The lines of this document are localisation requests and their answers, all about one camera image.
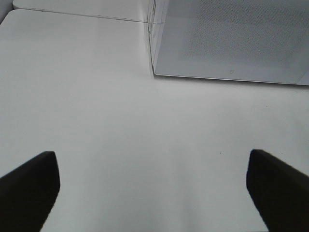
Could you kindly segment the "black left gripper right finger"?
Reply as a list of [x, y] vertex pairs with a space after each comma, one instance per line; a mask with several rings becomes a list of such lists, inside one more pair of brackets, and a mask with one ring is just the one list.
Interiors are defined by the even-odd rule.
[[309, 230], [309, 177], [259, 149], [250, 152], [246, 187], [270, 232]]

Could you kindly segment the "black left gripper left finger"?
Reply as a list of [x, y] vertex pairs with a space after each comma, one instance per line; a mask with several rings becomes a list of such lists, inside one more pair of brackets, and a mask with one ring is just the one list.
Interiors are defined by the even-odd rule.
[[0, 179], [0, 230], [39, 232], [60, 190], [54, 151], [42, 152]]

